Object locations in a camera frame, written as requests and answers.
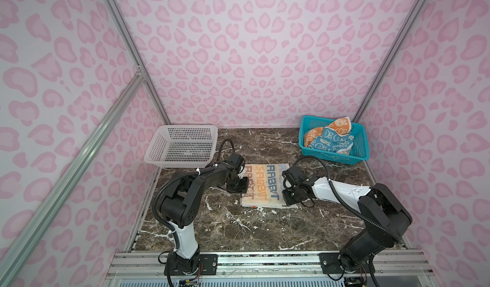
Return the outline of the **cream rabbit text towel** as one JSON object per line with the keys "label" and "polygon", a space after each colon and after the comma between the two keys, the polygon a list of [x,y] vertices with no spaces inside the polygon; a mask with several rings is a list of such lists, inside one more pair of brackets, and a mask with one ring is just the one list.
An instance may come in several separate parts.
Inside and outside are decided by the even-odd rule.
{"label": "cream rabbit text towel", "polygon": [[289,169],[289,164],[247,164],[241,177],[249,180],[247,193],[242,195],[244,207],[262,207],[273,209],[291,208],[285,203],[282,191],[282,173]]}

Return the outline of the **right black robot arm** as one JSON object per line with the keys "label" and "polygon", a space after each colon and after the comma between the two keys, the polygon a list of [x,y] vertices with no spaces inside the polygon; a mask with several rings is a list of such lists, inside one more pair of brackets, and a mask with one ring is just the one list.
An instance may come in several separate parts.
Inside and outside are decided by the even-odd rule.
{"label": "right black robot arm", "polygon": [[365,228],[352,237],[339,251],[333,265],[345,272],[354,272],[370,257],[402,242],[412,224],[408,210],[384,184],[354,186],[333,181],[328,176],[307,176],[293,166],[282,173],[287,205],[322,200],[342,205],[361,219]]}

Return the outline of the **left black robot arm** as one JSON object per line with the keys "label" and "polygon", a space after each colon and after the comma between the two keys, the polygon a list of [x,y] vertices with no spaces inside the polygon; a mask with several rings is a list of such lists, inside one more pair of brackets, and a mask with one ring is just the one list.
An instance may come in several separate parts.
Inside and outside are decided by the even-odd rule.
{"label": "left black robot arm", "polygon": [[200,247],[193,222],[202,197],[207,189],[220,185],[230,194],[245,194],[249,180],[239,175],[244,168],[244,158],[233,153],[207,168],[173,177],[160,188],[151,210],[154,218],[167,227],[174,238],[174,250],[165,262],[166,276],[194,274],[200,270]]}

